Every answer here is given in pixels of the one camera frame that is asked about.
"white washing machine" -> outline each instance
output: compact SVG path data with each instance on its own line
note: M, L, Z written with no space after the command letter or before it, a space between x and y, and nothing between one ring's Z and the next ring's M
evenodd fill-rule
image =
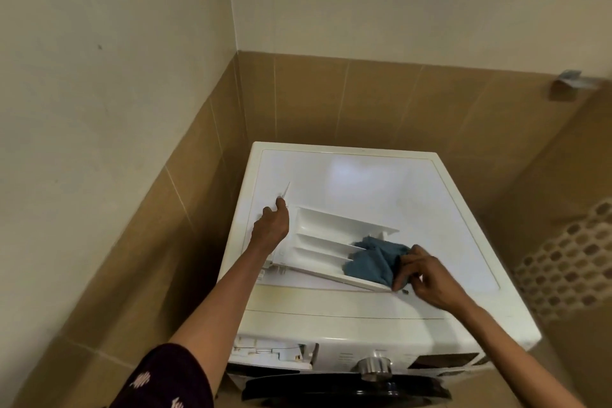
M463 326L410 285L393 293L343 275L346 248L364 233L423 246L525 350L540 340L437 154L255 142L219 278L283 193L290 232L259 274L228 364L244 400L422 406L448 401L446 382L491 368Z

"washing machine door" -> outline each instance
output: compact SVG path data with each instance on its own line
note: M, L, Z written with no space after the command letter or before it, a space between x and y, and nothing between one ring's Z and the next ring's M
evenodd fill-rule
M450 392L432 377L394 375L367 382L360 374L284 374L247 382L242 401L277 408L412 408L446 403Z

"hand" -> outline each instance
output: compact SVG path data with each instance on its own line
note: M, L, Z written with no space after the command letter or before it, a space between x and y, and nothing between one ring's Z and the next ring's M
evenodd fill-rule
M400 260L402 267L393 280L392 290L401 289L408 279L417 297L453 315L476 305L440 260L423 247L414 245Z
M261 218L255 221L249 247L261 250L270 255L276 246L289 232L289 211L287 204L279 197L276 199L276 211L264 208Z

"cleaning rag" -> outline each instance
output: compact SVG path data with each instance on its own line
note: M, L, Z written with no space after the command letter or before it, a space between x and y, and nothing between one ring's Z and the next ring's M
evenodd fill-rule
M342 266L347 276L366 281L378 282L391 287L394 269L401 255L409 252L409 247L402 244L379 240L375 237L364 237L361 242L355 242L359 250L350 255L351 260Z

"sleeve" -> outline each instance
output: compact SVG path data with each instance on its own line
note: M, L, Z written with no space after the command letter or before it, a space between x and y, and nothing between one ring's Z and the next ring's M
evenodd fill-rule
M213 408L206 374L177 344L151 350L128 378L110 408Z

